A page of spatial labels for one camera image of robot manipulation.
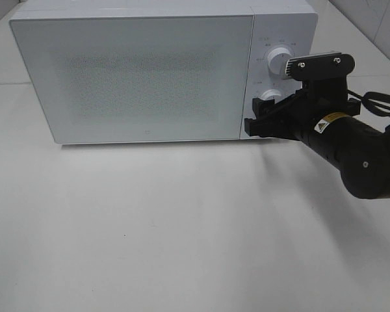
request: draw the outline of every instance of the black cable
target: black cable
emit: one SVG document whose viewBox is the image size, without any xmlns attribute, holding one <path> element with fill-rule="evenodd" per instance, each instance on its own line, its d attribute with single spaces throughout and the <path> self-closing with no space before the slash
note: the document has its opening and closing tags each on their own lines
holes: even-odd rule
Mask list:
<svg viewBox="0 0 390 312">
<path fill-rule="evenodd" d="M 390 103 L 390 96 L 383 93 L 378 92 L 367 92 L 364 96 L 361 96 L 351 90 L 348 90 L 348 93 L 351 96 L 354 96 L 361 100 L 361 104 L 372 114 L 375 114 L 380 117 L 390 117 L 390 112 L 386 112 L 384 110 L 379 109 L 379 107 L 383 109 L 387 109 L 390 111 L 390 107 L 387 105 L 380 104 L 378 102 L 372 101 L 371 99 L 376 99 L 378 101 L 382 101 L 385 103 Z"/>
</svg>

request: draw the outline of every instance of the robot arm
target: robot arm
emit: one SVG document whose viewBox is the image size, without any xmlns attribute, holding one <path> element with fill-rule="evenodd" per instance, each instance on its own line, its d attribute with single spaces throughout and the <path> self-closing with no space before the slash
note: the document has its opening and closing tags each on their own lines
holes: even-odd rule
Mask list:
<svg viewBox="0 0 390 312">
<path fill-rule="evenodd" d="M 354 59 L 341 53 L 288 60 L 283 74 L 301 81 L 302 88 L 277 104 L 253 99 L 256 119 L 245 119 L 244 130 L 250 136 L 302 141 L 340 170 L 355 197 L 390 198 L 390 126 L 382 133 L 353 118 L 361 104 L 390 117 L 390 107 L 377 102 L 390 103 L 390 96 L 349 91 L 346 76 L 354 66 Z"/>
</svg>

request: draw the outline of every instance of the yellow warning sticker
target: yellow warning sticker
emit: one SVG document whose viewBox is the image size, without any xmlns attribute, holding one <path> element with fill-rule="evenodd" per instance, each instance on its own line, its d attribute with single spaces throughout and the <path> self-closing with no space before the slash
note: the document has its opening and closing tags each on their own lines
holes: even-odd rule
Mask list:
<svg viewBox="0 0 390 312">
<path fill-rule="evenodd" d="M 342 117 L 348 117 L 348 115 L 344 114 L 343 112 L 333 112 L 332 114 L 325 116 L 323 119 L 329 123 L 332 123 Z"/>
<path fill-rule="evenodd" d="M 331 123 L 342 117 L 348 117 L 348 115 L 344 114 L 343 112 L 333 112 L 329 115 L 326 115 L 316 124 L 315 131 L 318 133 L 323 133 Z"/>
</svg>

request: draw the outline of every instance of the tabletop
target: tabletop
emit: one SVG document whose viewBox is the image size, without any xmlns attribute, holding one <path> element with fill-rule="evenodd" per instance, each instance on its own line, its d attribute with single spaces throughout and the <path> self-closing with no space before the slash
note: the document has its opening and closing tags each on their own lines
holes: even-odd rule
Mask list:
<svg viewBox="0 0 390 312">
<path fill-rule="evenodd" d="M 390 93 L 387 58 L 314 2 L 313 51 L 352 53 L 350 89 Z M 299 142 L 56 145 L 8 17 L 0 311 L 390 311 L 390 200 L 353 198 Z"/>
</svg>

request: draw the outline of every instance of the microwave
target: microwave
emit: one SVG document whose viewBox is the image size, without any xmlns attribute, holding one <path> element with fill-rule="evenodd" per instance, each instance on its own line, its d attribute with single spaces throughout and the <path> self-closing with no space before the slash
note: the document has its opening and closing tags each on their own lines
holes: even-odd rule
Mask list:
<svg viewBox="0 0 390 312">
<path fill-rule="evenodd" d="M 28 0 L 10 19 L 58 144 L 240 140 L 252 99 L 300 85 L 305 0 Z"/>
</svg>

